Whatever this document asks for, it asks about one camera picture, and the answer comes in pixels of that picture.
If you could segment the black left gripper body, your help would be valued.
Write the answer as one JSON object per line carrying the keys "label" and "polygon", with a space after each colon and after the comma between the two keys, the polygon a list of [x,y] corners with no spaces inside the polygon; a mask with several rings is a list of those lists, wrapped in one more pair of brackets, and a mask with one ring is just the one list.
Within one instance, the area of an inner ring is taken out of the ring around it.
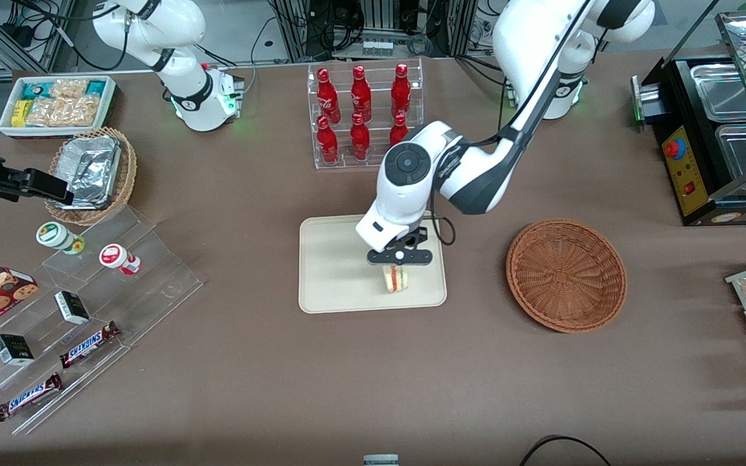
{"label": "black left gripper body", "polygon": [[429,265],[433,260],[432,251],[419,247],[426,241],[427,228],[418,227],[407,235],[394,239],[394,241],[385,245],[381,252],[369,250],[367,252],[367,262],[371,265],[382,266]]}

